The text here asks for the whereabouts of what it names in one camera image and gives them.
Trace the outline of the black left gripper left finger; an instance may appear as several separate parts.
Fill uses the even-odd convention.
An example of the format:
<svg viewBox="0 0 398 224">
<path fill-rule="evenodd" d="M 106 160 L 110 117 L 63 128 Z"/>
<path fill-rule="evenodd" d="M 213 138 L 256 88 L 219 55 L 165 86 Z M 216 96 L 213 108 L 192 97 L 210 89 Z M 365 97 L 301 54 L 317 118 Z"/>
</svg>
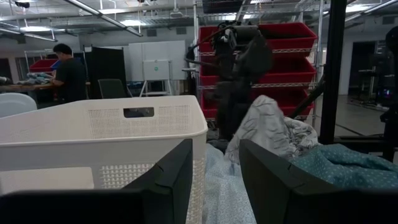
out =
<svg viewBox="0 0 398 224">
<path fill-rule="evenodd" d="M 184 139 L 120 190 L 36 190 L 1 197 L 1 223 L 185 223 L 193 141 Z"/>
</svg>

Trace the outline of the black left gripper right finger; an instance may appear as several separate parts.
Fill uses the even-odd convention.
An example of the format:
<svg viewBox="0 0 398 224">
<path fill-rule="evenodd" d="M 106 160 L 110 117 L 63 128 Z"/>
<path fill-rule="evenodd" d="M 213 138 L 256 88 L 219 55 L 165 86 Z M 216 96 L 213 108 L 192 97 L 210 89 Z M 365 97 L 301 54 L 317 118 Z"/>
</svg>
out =
<svg viewBox="0 0 398 224">
<path fill-rule="evenodd" d="M 339 188 L 247 139 L 239 160 L 258 223 L 397 222 L 396 190 Z"/>
</svg>

